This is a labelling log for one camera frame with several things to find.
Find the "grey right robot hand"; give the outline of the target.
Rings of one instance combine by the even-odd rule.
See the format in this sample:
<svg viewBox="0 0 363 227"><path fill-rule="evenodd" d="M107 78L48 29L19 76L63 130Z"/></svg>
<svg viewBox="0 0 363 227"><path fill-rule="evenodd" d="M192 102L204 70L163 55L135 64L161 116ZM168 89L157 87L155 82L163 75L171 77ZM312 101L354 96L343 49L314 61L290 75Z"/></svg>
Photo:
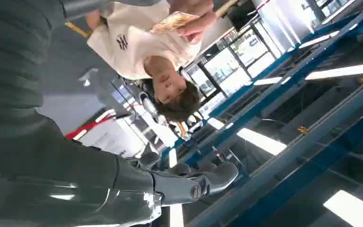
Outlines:
<svg viewBox="0 0 363 227"><path fill-rule="evenodd" d="M208 172L134 167L128 160L65 139L40 116L32 129L0 124L0 227L130 227L159 218L162 207L226 189L237 167Z"/></svg>

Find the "person's right hand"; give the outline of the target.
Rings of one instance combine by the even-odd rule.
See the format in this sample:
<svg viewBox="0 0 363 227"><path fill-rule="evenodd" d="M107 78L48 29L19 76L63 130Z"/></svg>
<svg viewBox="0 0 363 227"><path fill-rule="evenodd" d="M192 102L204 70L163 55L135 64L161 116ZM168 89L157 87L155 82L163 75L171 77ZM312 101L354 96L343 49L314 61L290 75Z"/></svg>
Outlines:
<svg viewBox="0 0 363 227"><path fill-rule="evenodd" d="M216 13L210 11L203 16L188 22L177 29L180 36L185 37L190 43L197 44L203 37L204 32L217 21Z"/></svg>

